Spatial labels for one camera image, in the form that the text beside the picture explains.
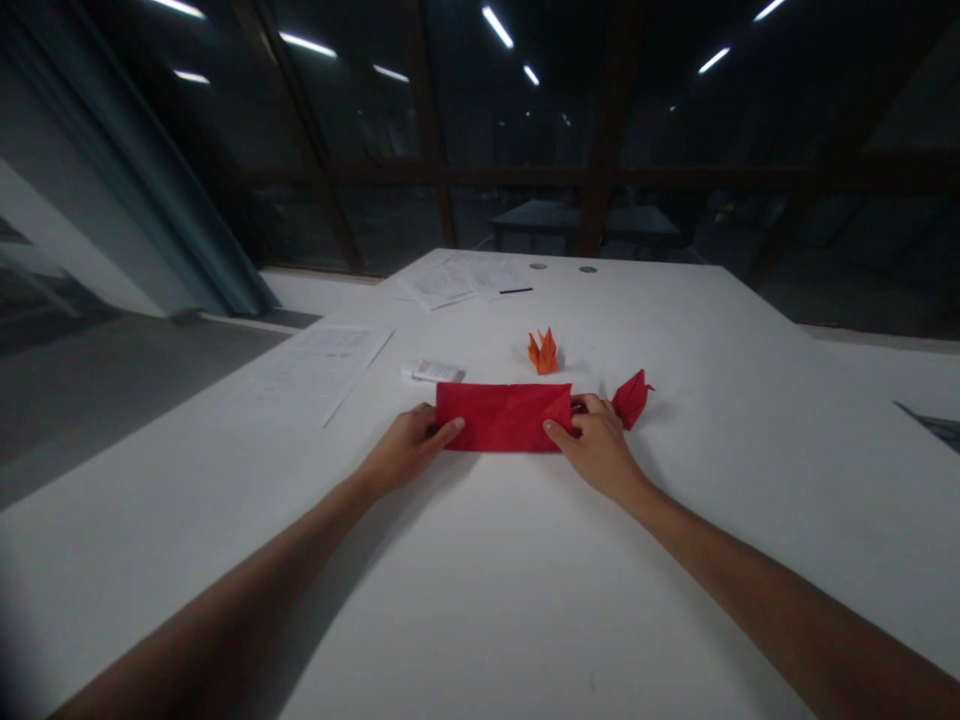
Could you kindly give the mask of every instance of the curtain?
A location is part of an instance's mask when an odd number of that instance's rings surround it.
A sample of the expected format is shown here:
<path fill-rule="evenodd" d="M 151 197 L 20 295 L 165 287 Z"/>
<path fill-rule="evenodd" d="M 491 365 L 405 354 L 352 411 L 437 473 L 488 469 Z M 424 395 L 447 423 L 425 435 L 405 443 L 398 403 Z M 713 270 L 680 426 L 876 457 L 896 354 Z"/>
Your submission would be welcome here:
<path fill-rule="evenodd" d="M 0 0 L 0 46 L 204 310 L 278 303 L 76 0 Z"/>

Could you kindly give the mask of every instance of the red origami paper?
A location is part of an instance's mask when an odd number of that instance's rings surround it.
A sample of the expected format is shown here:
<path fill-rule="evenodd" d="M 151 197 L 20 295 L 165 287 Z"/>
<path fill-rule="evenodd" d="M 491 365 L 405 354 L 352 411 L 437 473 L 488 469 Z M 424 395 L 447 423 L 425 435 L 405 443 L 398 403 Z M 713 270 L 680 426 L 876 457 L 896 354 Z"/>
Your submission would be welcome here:
<path fill-rule="evenodd" d="M 543 429 L 554 420 L 567 432 L 570 385 L 437 385 L 437 425 L 462 417 L 463 430 L 447 450 L 559 452 Z"/>
<path fill-rule="evenodd" d="M 652 385 L 647 385 L 644 372 L 641 370 L 632 378 L 627 380 L 617 394 L 613 396 L 613 409 L 617 417 L 623 422 L 623 427 L 632 430 L 640 419 L 640 414 L 647 406 L 647 392 L 653 390 Z"/>
<path fill-rule="evenodd" d="M 540 347 L 537 347 L 537 341 L 533 339 L 533 333 L 530 335 L 530 362 L 537 369 L 537 375 L 549 375 L 552 372 L 560 372 L 560 365 L 557 363 L 557 344 L 553 341 L 553 332 L 547 328 L 547 334 L 544 336 L 539 330 Z"/>

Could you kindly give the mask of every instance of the origami crane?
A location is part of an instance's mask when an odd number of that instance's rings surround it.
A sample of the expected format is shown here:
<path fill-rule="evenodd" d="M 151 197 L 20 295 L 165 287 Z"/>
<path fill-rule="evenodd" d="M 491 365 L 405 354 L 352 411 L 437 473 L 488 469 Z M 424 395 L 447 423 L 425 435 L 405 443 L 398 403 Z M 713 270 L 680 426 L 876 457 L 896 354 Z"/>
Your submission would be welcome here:
<path fill-rule="evenodd" d="M 623 423 L 626 430 L 633 430 L 633 426 L 640 419 L 640 414 L 647 406 L 647 393 L 653 390 L 653 385 L 647 385 L 643 370 L 627 380 L 613 396 L 613 411 Z"/>
<path fill-rule="evenodd" d="M 533 339 L 533 333 L 530 333 L 530 362 L 537 369 L 537 375 L 549 375 L 552 372 L 560 372 L 560 365 L 557 363 L 557 344 L 553 341 L 553 332 L 547 328 L 547 334 L 537 330 L 540 336 L 540 347 L 537 347 L 537 341 Z"/>

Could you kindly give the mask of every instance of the ceiling light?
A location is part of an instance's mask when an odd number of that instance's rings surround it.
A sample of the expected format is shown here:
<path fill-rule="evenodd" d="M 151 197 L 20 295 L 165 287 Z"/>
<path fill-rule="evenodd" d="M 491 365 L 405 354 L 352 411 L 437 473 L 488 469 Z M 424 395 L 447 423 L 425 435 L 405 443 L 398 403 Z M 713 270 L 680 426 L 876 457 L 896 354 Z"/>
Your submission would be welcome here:
<path fill-rule="evenodd" d="M 410 82 L 410 78 L 408 78 L 406 75 L 395 73 L 393 70 L 387 70 L 386 68 L 380 67 L 379 65 L 374 65 L 373 69 L 376 70 L 381 75 L 386 75 L 387 77 L 393 78 L 394 80 L 399 80 L 400 82 Z"/>
<path fill-rule="evenodd" d="M 729 48 L 729 47 L 725 47 L 723 50 L 721 50 L 720 52 L 718 52 L 718 53 L 717 53 L 716 55 L 714 55 L 712 58 L 710 58 L 709 60 L 707 60 L 707 64 L 704 65 L 702 68 L 700 68 L 700 69 L 697 71 L 697 74 L 703 75 L 707 70 L 709 70 L 710 68 L 712 68 L 712 67 L 713 67 L 714 65 L 716 65 L 718 62 L 720 62 L 720 61 L 723 59 L 723 56 L 726 55 L 728 52 L 730 52 L 730 48 Z"/>
<path fill-rule="evenodd" d="M 159 3 L 164 7 L 168 7 L 171 10 L 176 10 L 177 12 L 182 12 L 184 15 L 191 15 L 195 18 L 200 18 L 201 20 L 206 20 L 207 16 L 202 12 L 197 10 L 193 5 L 187 5 L 186 3 L 177 2 L 177 0 L 153 0 L 155 3 Z"/>
<path fill-rule="evenodd" d="M 493 14 L 493 10 L 490 9 L 489 5 L 483 8 L 483 16 L 487 19 L 487 22 L 490 23 L 490 27 L 493 28 L 494 32 L 503 40 L 503 44 L 507 46 L 507 50 L 510 50 L 513 47 L 513 38 L 510 37 L 510 33 L 507 32 L 506 28 L 500 24 L 500 21 L 497 20 L 497 16 Z"/>
<path fill-rule="evenodd" d="M 774 10 L 776 10 L 778 7 L 780 7 L 781 5 L 783 5 L 783 3 L 785 3 L 785 2 L 786 2 L 786 0 L 773 0 L 772 3 L 770 3 L 770 4 L 767 5 L 763 10 L 760 11 L 760 14 L 757 15 L 757 16 L 753 19 L 753 21 L 754 21 L 754 22 L 759 22 L 760 20 L 763 20 L 767 15 L 769 15 L 770 13 L 772 13 L 772 12 L 773 12 Z"/>
<path fill-rule="evenodd" d="M 203 75 L 197 75 L 196 73 L 188 73 L 186 70 L 174 70 L 173 74 L 176 75 L 181 80 L 187 80 L 189 82 L 198 82 L 202 85 L 209 85 L 210 81 L 207 80 Z"/>
<path fill-rule="evenodd" d="M 527 74 L 527 77 L 530 78 L 530 82 L 532 82 L 534 85 L 540 84 L 540 81 L 537 80 L 537 76 L 533 74 L 533 70 L 530 69 L 529 65 L 524 65 L 523 71 Z"/>
<path fill-rule="evenodd" d="M 327 57 L 337 56 L 337 53 L 330 48 L 324 47 L 323 45 L 317 45 L 317 43 L 304 40 L 303 38 L 298 38 L 296 35 L 291 35 L 290 33 L 280 33 L 280 37 L 282 37 L 291 45 L 298 45 L 302 48 L 306 48 L 307 50 L 313 50 L 313 52 L 326 55 Z"/>

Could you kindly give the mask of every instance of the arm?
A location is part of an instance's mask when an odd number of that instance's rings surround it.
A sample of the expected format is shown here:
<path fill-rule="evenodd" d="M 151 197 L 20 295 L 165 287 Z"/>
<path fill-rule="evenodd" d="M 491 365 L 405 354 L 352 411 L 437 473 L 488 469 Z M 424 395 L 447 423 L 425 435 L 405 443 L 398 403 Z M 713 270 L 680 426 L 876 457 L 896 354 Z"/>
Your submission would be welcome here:
<path fill-rule="evenodd" d="M 398 416 L 360 468 L 58 710 L 56 719 L 221 717 L 297 599 L 373 505 L 410 483 L 460 429 L 432 438 L 426 404 Z"/>
<path fill-rule="evenodd" d="M 960 684 L 938 667 L 659 490 L 609 402 L 576 398 L 571 437 L 547 434 L 596 490 L 642 524 L 733 618 L 821 718 L 960 717 Z"/>

